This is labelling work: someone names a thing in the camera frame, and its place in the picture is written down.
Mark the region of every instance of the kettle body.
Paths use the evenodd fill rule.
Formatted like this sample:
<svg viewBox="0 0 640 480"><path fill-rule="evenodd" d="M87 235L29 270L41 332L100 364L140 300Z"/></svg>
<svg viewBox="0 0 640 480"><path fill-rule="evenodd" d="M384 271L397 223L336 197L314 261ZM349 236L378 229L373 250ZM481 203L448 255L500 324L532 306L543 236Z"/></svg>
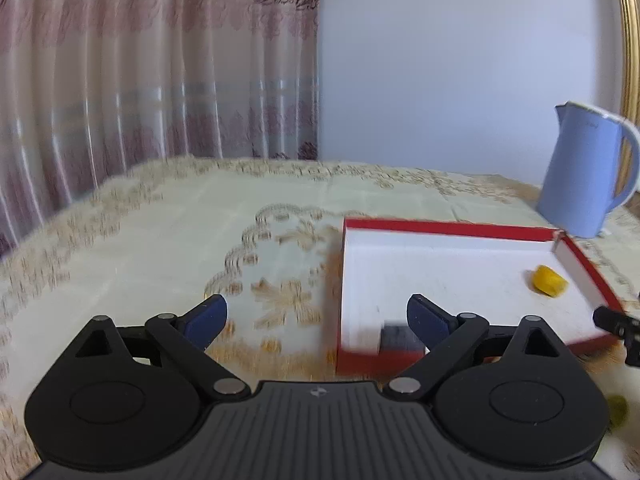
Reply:
<svg viewBox="0 0 640 480"><path fill-rule="evenodd" d="M593 238L607 213L636 190L640 133L629 120L601 108L569 101L556 112L560 134L537 211L571 235ZM625 189L614 196L623 139L632 147L632 167Z"/></svg>

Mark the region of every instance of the tablecloth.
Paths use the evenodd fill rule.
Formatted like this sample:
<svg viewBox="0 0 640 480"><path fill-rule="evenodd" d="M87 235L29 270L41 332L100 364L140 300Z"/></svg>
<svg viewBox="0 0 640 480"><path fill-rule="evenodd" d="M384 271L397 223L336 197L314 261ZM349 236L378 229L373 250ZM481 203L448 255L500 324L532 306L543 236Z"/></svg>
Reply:
<svg viewBox="0 0 640 480"><path fill-rule="evenodd" d="M287 160L153 161L112 178L34 232L0 267L0 479L37 464L24 403L95 314L137 325L223 294L229 319L207 353L251 384L332 380L345 215L547 226L538 190L501 176ZM619 208L580 240L640 317L640 222ZM630 417L596 461L640 474L640 370L620 346L583 357Z"/></svg>

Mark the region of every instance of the kettle spout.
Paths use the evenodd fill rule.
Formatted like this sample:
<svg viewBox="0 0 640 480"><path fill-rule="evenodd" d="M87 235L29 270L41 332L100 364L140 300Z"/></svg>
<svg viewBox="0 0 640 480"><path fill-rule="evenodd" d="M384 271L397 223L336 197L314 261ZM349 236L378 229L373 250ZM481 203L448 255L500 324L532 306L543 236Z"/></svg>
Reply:
<svg viewBox="0 0 640 480"><path fill-rule="evenodd" d="M558 114L558 123L562 126L562 120L564 120L564 114L566 113L566 103L556 106L556 113Z"/></svg>

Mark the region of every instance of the white logo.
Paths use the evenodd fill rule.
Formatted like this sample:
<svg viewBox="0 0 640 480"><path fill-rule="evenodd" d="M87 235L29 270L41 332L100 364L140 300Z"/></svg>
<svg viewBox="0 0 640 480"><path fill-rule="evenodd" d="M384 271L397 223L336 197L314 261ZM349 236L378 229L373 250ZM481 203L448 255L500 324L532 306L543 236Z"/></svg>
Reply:
<svg viewBox="0 0 640 480"><path fill-rule="evenodd" d="M309 390L309 393L318 399L322 396L325 396L329 392L325 390L322 386L316 386L313 390Z"/></svg>

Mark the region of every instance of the gold frame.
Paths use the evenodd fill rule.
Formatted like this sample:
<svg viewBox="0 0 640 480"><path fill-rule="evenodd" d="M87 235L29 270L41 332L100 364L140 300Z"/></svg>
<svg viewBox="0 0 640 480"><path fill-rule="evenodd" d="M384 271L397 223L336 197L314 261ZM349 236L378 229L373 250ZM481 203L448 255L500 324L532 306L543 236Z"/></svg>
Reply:
<svg viewBox="0 0 640 480"><path fill-rule="evenodd" d="M618 0L622 22L623 79L620 114L634 124L640 121L640 24L636 0ZM616 192L620 192L628 179L631 165L631 147L626 140L620 153L620 168Z"/></svg>

